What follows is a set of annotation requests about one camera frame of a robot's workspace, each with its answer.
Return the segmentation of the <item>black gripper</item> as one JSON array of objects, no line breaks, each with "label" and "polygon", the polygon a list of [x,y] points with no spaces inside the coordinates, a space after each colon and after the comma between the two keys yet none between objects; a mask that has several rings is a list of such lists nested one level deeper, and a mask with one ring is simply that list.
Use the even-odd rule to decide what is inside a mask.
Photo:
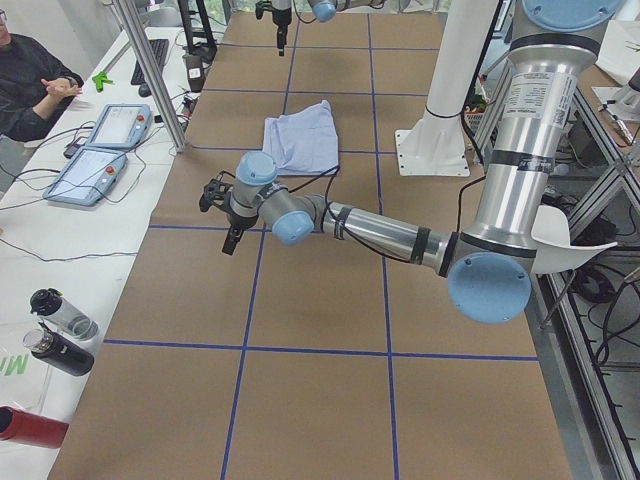
[{"label": "black gripper", "polygon": [[291,24],[291,1],[273,0],[272,7],[272,20],[277,26],[276,38],[278,55],[283,57],[285,55],[288,28]]},{"label": "black gripper", "polygon": [[232,256],[242,240],[243,232],[255,225],[255,211],[253,209],[235,210],[230,207],[227,212],[227,220],[229,229],[222,246],[222,252]]}]

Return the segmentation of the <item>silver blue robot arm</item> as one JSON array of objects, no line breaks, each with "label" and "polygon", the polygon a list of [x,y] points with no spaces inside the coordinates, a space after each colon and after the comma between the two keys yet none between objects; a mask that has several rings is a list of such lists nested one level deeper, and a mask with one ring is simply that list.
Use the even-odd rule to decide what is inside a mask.
[{"label": "silver blue robot arm", "polygon": [[310,0],[306,1],[306,4],[309,6],[313,16],[309,21],[301,17],[295,1],[258,1],[255,4],[255,17],[257,20],[261,20],[265,13],[271,14],[272,23],[276,26],[276,49],[280,57],[285,55],[288,30],[292,23],[293,16],[296,16],[299,21],[306,24],[313,23],[314,21],[326,23],[333,19],[337,13],[357,7],[381,9],[385,5],[385,1]]},{"label": "silver blue robot arm", "polygon": [[316,146],[326,120],[296,114],[286,148],[266,134],[246,153],[222,190],[232,253],[244,232],[262,227],[292,246],[312,234],[349,240],[390,261],[432,269],[446,281],[452,305],[486,324],[509,321],[526,308],[531,278],[573,270],[607,249],[575,246],[566,215],[542,202],[555,167],[580,75],[598,58],[616,1],[520,1],[507,48],[506,96],[498,103],[497,137],[482,164],[465,149],[465,100],[474,88],[499,6],[452,4],[423,112],[394,135],[391,164],[400,179],[423,181],[418,225],[338,202],[328,190],[337,164],[294,188],[293,170]]}]

